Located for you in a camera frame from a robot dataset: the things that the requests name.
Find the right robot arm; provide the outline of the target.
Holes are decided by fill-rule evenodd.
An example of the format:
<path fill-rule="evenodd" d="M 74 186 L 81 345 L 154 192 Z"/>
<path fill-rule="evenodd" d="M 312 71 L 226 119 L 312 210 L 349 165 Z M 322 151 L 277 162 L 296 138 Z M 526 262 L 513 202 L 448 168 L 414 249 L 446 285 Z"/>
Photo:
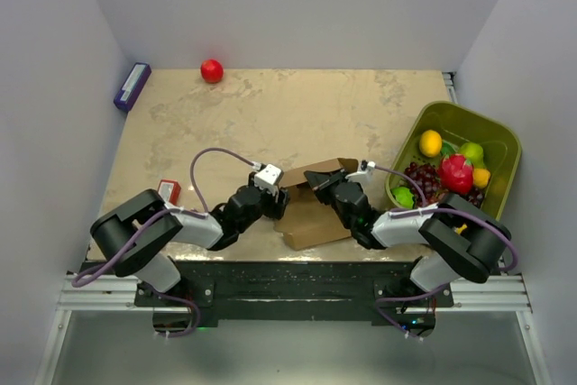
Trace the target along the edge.
<path fill-rule="evenodd" d="M 449 193 L 432 205 L 381 212 L 370 204 L 355 179 L 367 173 L 307 170 L 304 175 L 317 200 L 335 211 L 363 248 L 384 250 L 423 243 L 432 250 L 413 262 L 406 277 L 383 290 L 387 299 L 420 307 L 459 278 L 482 284 L 497 268 L 504 251 L 511 252 L 511 266 L 516 266 L 510 231 L 464 198 Z"/>

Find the brown cardboard box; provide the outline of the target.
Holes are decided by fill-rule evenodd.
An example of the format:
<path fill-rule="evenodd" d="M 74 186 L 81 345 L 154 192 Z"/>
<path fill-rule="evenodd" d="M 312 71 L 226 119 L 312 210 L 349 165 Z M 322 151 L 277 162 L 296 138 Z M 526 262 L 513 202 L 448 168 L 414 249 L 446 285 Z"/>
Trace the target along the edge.
<path fill-rule="evenodd" d="M 350 237 L 337 214 L 330 206 L 320 203 L 307 183 L 304 172 L 328 173 L 345 169 L 355 172 L 356 159 L 336 158 L 302 166 L 283 174 L 280 186 L 288 190 L 289 201 L 284 216 L 274 223 L 274 230 L 282 233 L 285 244 L 295 251 L 305 250 Z"/>

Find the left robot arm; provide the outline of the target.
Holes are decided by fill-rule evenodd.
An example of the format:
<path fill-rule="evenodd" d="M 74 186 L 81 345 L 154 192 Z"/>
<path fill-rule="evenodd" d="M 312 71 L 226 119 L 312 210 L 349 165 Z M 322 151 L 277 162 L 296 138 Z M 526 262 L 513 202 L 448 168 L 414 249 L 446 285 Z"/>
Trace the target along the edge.
<path fill-rule="evenodd" d="M 135 276 L 152 286 L 165 305 L 176 306 L 185 299 L 187 284 L 175 263 L 162 253 L 168 243 L 221 251 L 261 217 L 281 219 L 288 202 L 285 188 L 271 193 L 242 186 L 227 202 L 202 214 L 173 206 L 158 192 L 146 189 L 97 219 L 90 234 L 105 258 L 114 263 L 116 276 Z"/>

